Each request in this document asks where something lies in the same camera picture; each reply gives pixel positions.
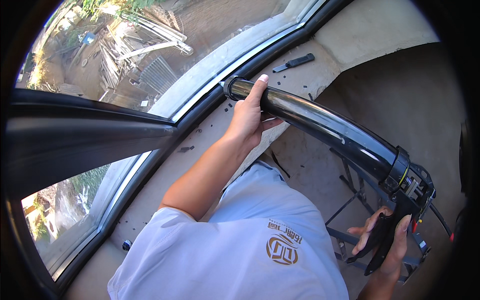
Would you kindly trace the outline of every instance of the wooden plank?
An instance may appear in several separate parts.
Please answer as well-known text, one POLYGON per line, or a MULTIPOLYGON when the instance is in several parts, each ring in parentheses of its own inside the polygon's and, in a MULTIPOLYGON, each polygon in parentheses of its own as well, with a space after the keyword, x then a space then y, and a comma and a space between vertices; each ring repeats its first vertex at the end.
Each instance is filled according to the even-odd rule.
POLYGON ((73 84, 59 84, 59 92, 61 94, 81 96, 84 94, 79 86, 73 84))
POLYGON ((162 48, 166 48, 166 47, 177 46, 178 44, 179 44, 178 41, 173 41, 173 42, 166 42, 166 43, 151 45, 151 46, 145 47, 143 49, 132 51, 130 53, 121 55, 121 56, 117 57, 117 60, 124 60, 125 58, 129 58, 129 57, 132 57, 134 55, 139 55, 139 54, 142 54, 142 53, 147 53, 147 52, 150 52, 150 51, 153 51, 153 50, 158 50, 158 49, 162 49, 162 48))
POLYGON ((103 69, 105 71, 105 75, 106 75, 106 78, 108 80, 108 85, 111 86, 111 87, 115 87, 115 84, 114 82, 117 81, 118 77, 114 76, 112 74, 112 72, 110 71, 110 69, 107 67, 107 64, 105 64, 104 61, 101 62, 102 66, 103 66, 103 69))

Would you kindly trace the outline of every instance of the wood pile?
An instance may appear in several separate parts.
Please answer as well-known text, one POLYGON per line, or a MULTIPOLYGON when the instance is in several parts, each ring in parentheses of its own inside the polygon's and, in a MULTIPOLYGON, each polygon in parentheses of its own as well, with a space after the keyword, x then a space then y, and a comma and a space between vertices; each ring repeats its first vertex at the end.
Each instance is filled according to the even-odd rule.
POLYGON ((106 27, 99 33, 98 42, 101 53, 100 86, 105 91, 101 99, 108 103, 120 101, 118 105, 133 108, 137 101, 158 95, 158 90, 139 79, 141 70, 138 66, 145 64, 143 59, 151 51, 175 47, 181 50, 183 56, 193 53, 193 49, 184 43, 187 39, 185 35, 143 17, 138 17, 134 24, 120 18, 106 27))

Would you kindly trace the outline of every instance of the window glass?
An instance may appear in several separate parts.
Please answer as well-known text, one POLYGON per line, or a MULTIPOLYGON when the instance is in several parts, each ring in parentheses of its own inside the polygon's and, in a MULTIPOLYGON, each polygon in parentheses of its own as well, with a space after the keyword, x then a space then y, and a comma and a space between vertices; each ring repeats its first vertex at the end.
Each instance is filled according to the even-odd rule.
POLYGON ((25 219, 40 254, 90 212, 109 166, 65 179, 22 200, 25 219))
POLYGON ((95 234, 115 193, 140 156, 70 177, 22 200, 30 235, 50 274, 95 234))
MULTIPOLYGON (((185 99, 162 101, 166 111, 151 109, 194 65, 235 37, 278 18, 248 38, 260 44, 282 25, 296 22, 298 12, 310 2, 65 0, 32 45, 16 86, 170 117, 166 115, 178 110, 185 99), (294 13, 287 9, 290 2, 294 13)), ((252 47, 236 44, 243 46, 235 51, 252 47)), ((216 60, 222 66, 232 61, 224 55, 216 60)))

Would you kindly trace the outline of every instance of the window frame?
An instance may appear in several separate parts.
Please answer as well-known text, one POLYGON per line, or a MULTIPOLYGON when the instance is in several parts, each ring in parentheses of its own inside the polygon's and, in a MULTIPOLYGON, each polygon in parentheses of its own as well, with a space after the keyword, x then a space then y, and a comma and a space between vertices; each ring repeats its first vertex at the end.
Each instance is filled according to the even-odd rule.
MULTIPOLYGON (((15 132, 16 134, 20 133, 20 135, 14 134, 10 136, 11 132, 7 131, 7 148, 2 148, 2 160, 4 160, 4 153, 6 157, 13 155, 14 159, 8 158, 7 161, 20 160, 23 163, 22 167, 19 168, 22 172, 26 169, 30 171, 38 170, 42 166, 56 163, 59 153, 66 154, 68 157, 68 160, 65 160, 67 166, 57 162, 58 166, 52 168, 51 176, 41 182, 34 180, 25 181, 24 176, 21 176, 22 172, 9 176, 11 178, 8 181, 4 181, 4 176, 2 176, 2 185, 6 187, 5 197, 2 198, 1 204, 2 244, 4 240, 9 243, 9 250, 2 250, 2 257, 5 253, 5 256, 8 256, 11 261, 11 265, 18 268, 16 272, 18 282, 29 282, 26 286, 29 286, 30 290, 39 292, 45 298, 58 299, 61 297, 82 267, 113 232, 119 218, 134 200, 143 185, 151 178, 177 145, 225 100, 222 88, 217 85, 218 81, 232 74, 251 78, 280 55, 310 39, 321 26, 350 4, 351 1, 327 0, 318 7, 314 6, 304 16, 302 22, 288 28, 284 33, 277 34, 234 61, 221 74, 206 82, 200 91, 192 95, 189 100, 189 103, 190 101, 191 103, 185 106, 185 110, 174 119, 175 123, 173 124, 165 118, 127 108, 119 108, 107 103, 40 91, 13 90, 10 95, 8 120, 30 118, 29 120, 32 122, 41 118, 57 121, 63 119, 66 122, 65 126, 71 129, 75 125, 69 122, 69 118, 76 118, 77 120, 97 122, 97 130, 105 136, 112 136, 118 133, 116 128, 118 124, 123 124, 123 128, 132 130, 131 134, 124 138, 112 138, 106 141, 98 139, 98 137, 85 139, 83 143, 75 145, 75 148, 80 147, 76 151, 72 151, 72 145, 68 144, 68 141, 61 141, 50 146, 44 145, 42 155, 21 152, 21 155, 16 156, 13 154, 15 148, 12 145, 22 148, 28 145, 28 139, 21 138, 23 133, 21 130, 15 132), (151 132, 154 133, 145 134, 139 129, 145 126, 149 126, 151 132), (165 130, 165 128, 171 129, 171 135, 169 139, 159 143, 158 140, 162 138, 162 134, 158 132, 155 134, 155 130, 161 131, 162 129, 165 130), (99 148, 88 148, 92 143, 99 145, 99 148), (122 149, 116 149, 114 155, 107 155, 106 149, 111 150, 113 146, 125 144, 130 144, 131 147, 122 147, 122 149), (98 157, 94 161, 91 161, 92 159, 86 160, 86 153, 88 153, 89 157, 93 157, 96 154, 98 154, 98 157), (108 212, 102 217, 101 226, 94 230, 69 255, 69 258, 64 261, 65 266, 62 267, 62 273, 56 274, 57 280, 54 281, 31 239, 25 223, 21 199, 65 178, 132 155, 143 156, 144 161, 129 171, 127 175, 129 180, 122 182, 123 190, 116 192, 114 203, 109 205, 108 212), (18 187, 22 187, 21 191, 12 192, 16 188, 18 189, 18 187), (19 279, 22 275, 27 277, 26 280, 19 279)), ((57 129, 48 128, 49 131, 46 136, 48 135, 50 139, 58 137, 59 134, 65 134, 60 126, 55 127, 57 129)), ((34 131, 34 129, 34 127, 27 128, 27 130, 30 130, 29 133, 45 134, 38 130, 34 131)), ((82 136, 76 131, 73 132, 75 132, 75 136, 82 136)), ((2 166, 3 173, 10 174, 9 172, 11 171, 12 168, 9 169, 8 167, 4 171, 2 166)))

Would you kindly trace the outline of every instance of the light blue t-shirt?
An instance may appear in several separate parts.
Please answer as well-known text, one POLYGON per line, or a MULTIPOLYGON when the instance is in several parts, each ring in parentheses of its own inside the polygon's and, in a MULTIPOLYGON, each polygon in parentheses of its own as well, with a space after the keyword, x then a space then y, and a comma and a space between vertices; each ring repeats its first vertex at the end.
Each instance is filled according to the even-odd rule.
POLYGON ((348 299, 318 209, 256 161, 208 223, 162 208, 108 283, 112 299, 348 299))

